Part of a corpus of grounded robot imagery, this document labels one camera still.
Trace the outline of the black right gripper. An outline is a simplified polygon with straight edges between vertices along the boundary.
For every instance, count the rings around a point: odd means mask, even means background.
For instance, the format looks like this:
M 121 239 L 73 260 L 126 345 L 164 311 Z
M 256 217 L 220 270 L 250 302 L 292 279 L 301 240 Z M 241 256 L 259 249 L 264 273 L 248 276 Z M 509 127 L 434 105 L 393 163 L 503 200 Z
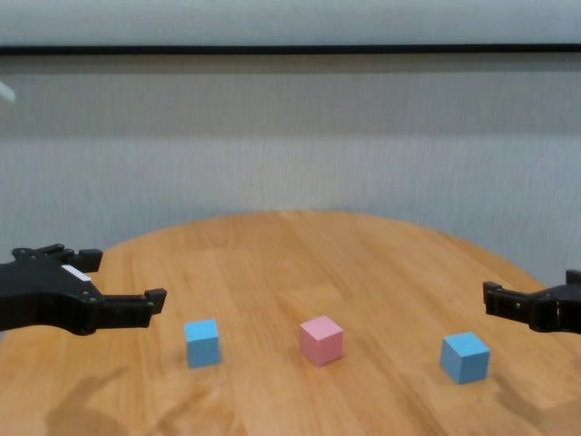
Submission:
M 534 293 L 506 289 L 496 282 L 483 282 L 486 315 L 510 321 L 528 321 L 535 332 L 580 333 L 581 272 L 566 270 L 566 284 Z

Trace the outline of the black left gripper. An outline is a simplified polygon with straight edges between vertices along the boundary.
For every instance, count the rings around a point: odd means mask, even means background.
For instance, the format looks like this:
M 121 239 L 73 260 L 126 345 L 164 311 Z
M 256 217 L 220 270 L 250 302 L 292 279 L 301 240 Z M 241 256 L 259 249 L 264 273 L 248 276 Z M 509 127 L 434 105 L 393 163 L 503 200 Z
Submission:
M 16 261 L 56 263 L 12 262 L 1 266 L 3 332 L 41 325 L 86 336 L 102 329 L 147 328 L 152 317 L 162 312 L 167 296 L 163 288 L 140 295 L 105 295 L 101 299 L 84 274 L 99 270 L 101 250 L 76 251 L 55 243 L 14 248 L 12 255 Z

